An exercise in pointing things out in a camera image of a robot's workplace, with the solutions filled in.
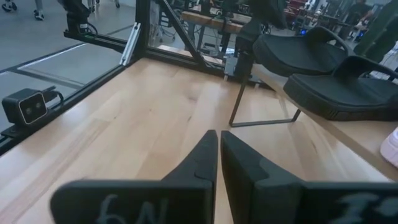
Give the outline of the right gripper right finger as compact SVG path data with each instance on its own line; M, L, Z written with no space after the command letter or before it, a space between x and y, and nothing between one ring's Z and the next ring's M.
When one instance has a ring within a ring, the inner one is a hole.
M397 183L303 180L229 131L221 163L235 223L397 224Z

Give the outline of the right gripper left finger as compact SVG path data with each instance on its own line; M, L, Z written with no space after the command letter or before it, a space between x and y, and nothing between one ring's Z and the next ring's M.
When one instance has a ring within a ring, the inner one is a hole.
M51 196L55 223L213 223L218 137L208 130L160 180L74 180Z

